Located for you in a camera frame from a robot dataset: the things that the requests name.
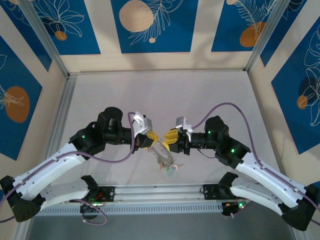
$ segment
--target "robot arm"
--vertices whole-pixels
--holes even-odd
[[[184,117],[177,118],[176,128],[164,137],[163,145],[171,152],[190,154],[190,149],[212,149],[222,164],[255,179],[260,185],[247,185],[237,175],[229,175],[230,194],[262,204],[276,213],[292,227],[305,231],[316,208],[304,197],[317,202],[320,189],[314,185],[304,186],[289,179],[265,162],[241,142],[229,136],[229,127],[219,116],[208,118],[205,132],[194,133]]]
[[[15,186],[22,184],[28,175],[51,162],[49,166],[27,179],[8,197],[8,203],[17,222],[32,218],[41,209],[48,206],[72,199],[83,199],[94,192],[98,185],[90,176],[84,176],[71,183],[55,186],[50,184],[71,168],[89,159],[87,156],[77,154],[77,151],[95,155],[104,151],[106,144],[131,145],[132,132],[130,128],[122,127],[122,117],[123,113],[120,109],[106,108],[99,114],[97,121],[79,130],[67,144],[41,164],[15,178],[10,176],[2,178],[0,184],[4,193],[7,194]],[[133,119],[133,152],[139,148],[151,147],[158,140],[158,136],[152,132],[151,120],[138,112],[135,113]],[[74,154],[59,157],[70,152]]]

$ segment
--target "wire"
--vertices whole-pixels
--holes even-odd
[[[94,208],[94,209],[97,210],[99,213],[101,213],[101,214],[103,215],[103,217],[104,217],[104,222],[102,222],[102,223],[92,222],[92,221],[86,220],[86,218],[85,218],[85,212],[86,212],[86,211],[83,211],[81,217],[82,217],[84,223],[87,223],[87,224],[90,224],[90,225],[96,225],[96,226],[102,226],[102,225],[105,225],[105,224],[108,223],[108,217],[107,217],[107,215],[106,215],[100,208],[94,206],[91,202],[84,201],[84,200],[82,200],[82,199],[75,199],[75,201],[78,201],[78,202],[80,202],[80,203],[89,205],[90,207]]]
[[[2,200],[0,201],[0,208],[1,206],[4,204],[4,202],[10,197],[10,195],[16,191],[21,185],[23,185],[26,181],[28,181],[30,178],[32,178],[34,175],[36,175],[37,173],[39,173],[42,169],[46,168],[47,166],[53,164],[55,162],[55,160],[50,160],[48,162],[46,162],[45,164],[43,164],[41,167],[39,167],[38,169],[36,169],[34,172],[32,172],[31,174],[29,174],[26,178],[24,178],[22,180],[22,183],[18,183],[16,186],[14,186],[3,198]],[[5,222],[8,222],[12,219],[14,219],[15,217],[12,216],[8,219],[5,219],[5,220],[0,220],[0,224],[2,223],[5,223]]]
[[[252,152],[253,152],[253,155],[254,155],[254,158],[256,160],[256,162],[258,163],[258,165],[267,172],[269,173],[270,175],[272,175],[273,177],[275,177],[276,179],[278,179],[279,181],[281,181],[283,184],[285,185],[288,185],[292,190],[294,190],[296,187],[294,185],[292,185],[290,182],[288,182],[287,180],[283,179],[281,176],[278,176],[276,173],[274,173],[273,171],[271,171],[270,169],[266,168],[263,166],[263,164],[261,163],[260,159],[258,158],[258,154],[257,154],[257,151],[256,151],[256,148],[255,148],[255,144],[254,144],[254,140],[253,140],[253,137],[252,137],[252,133],[251,133],[251,129],[250,129],[250,126],[249,126],[249,122],[244,114],[244,112],[237,106],[235,105],[234,103],[232,102],[223,102],[223,103],[220,103],[218,105],[216,105],[214,108],[212,108],[208,113],[207,115],[205,115],[205,117],[197,124],[195,125],[192,129],[196,129],[198,128],[211,114],[214,110],[216,110],[217,108],[220,108],[222,106],[232,106],[234,107],[235,109],[238,110],[238,112],[241,114],[244,122],[245,122],[245,125],[246,125],[246,129],[248,131],[248,134],[249,134],[249,138],[250,138],[250,143],[251,143],[251,147],[252,147]],[[303,192],[301,192],[300,190],[298,190],[298,193],[300,196],[302,196],[303,198],[307,199],[314,207],[315,209],[320,212],[320,208],[319,206],[314,203],[314,201],[312,201],[307,195],[305,195]],[[315,220],[312,220],[313,223],[317,224],[320,226],[320,223],[315,221]]]
[[[216,159],[215,156],[207,156],[207,155],[205,155],[200,149],[197,148],[197,150],[198,150],[199,153],[201,153],[203,156],[205,156],[205,157],[208,158],[208,159]]]
[[[130,152],[127,154],[127,156],[125,156],[123,159],[117,160],[117,161],[111,161],[111,160],[106,160],[106,159],[102,159],[96,156],[93,156],[89,153],[86,152],[82,152],[82,151],[70,151],[67,153],[64,153],[60,156],[57,156],[56,158],[62,159],[62,158],[66,158],[69,157],[71,155],[82,155],[100,162],[104,162],[104,163],[109,163],[109,164],[119,164],[119,163],[123,163],[124,161],[126,161],[128,158],[130,158],[130,156],[132,155],[134,148],[135,148],[135,132],[134,132],[134,126],[133,123],[131,121],[131,115],[134,115],[135,113],[130,111],[128,112],[127,116],[128,116],[128,120],[129,120],[129,124],[130,124],[130,129],[131,129],[131,147],[130,147]]]

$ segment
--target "blue wall panel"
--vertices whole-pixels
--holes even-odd
[[[299,154],[320,143],[320,18],[272,80]]]
[[[52,60],[19,6],[17,4],[13,4],[9,0],[0,0],[0,5],[23,36],[24,40],[28,43],[39,61],[42,63],[43,67],[48,71]]]
[[[274,6],[274,0],[225,0],[211,51],[251,51]]]
[[[111,0],[111,4],[123,54],[190,52],[198,0]]]
[[[17,160],[42,86],[0,37],[0,153]]]
[[[291,25],[294,23],[300,10],[305,5],[307,0],[291,0],[284,11],[279,23],[276,25],[269,41],[265,45],[260,57],[263,65],[266,66],[275,53],[277,47],[285,37]]]

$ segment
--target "leaf drawing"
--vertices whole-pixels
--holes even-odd
[[[240,16],[245,19],[247,25],[254,29],[255,39],[257,40],[261,33],[262,21],[266,19],[275,7],[277,0],[264,0],[261,7],[258,7],[255,0],[237,0],[234,5],[238,7]]]
[[[178,9],[184,0],[179,0],[179,3],[174,7],[174,2],[177,0],[145,0],[144,2],[152,11],[153,23],[144,31],[132,32],[129,39],[132,39],[130,45],[139,41],[146,42],[150,39],[154,41],[166,30],[166,26],[170,26],[169,14]]]
[[[300,94],[297,104],[300,109],[310,107],[310,126],[320,124],[320,25],[313,33],[304,57],[307,81],[302,81],[304,91]]]
[[[1,1],[5,3],[13,16],[29,25],[19,5],[9,0]],[[55,36],[61,41],[67,39],[67,33],[82,37],[83,33],[77,24],[81,23],[85,16],[76,11],[69,10],[69,0],[33,0],[31,4],[49,35]]]

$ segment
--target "white table surface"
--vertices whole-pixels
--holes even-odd
[[[82,74],[76,81],[61,144],[78,130],[97,120],[107,107],[123,111],[122,125],[129,127],[127,112],[139,111],[152,120],[153,130],[163,138],[175,127],[176,118],[187,117],[194,126],[215,105],[237,104],[246,115],[260,159],[279,169],[260,114],[248,75],[244,71],[167,70],[121,71]],[[236,109],[223,106],[211,116],[219,115],[229,126],[229,134],[251,148],[244,120]],[[203,132],[204,125],[196,132]],[[129,152],[129,145],[106,145],[97,154],[104,159],[119,160]],[[209,156],[212,150],[203,150]],[[218,182],[226,172],[233,172],[216,159],[191,149],[190,156],[173,153],[183,164],[171,177],[156,162],[155,156],[139,149],[126,162],[108,164],[88,160],[62,175],[55,183],[73,181],[91,175],[98,184],[153,185]]]

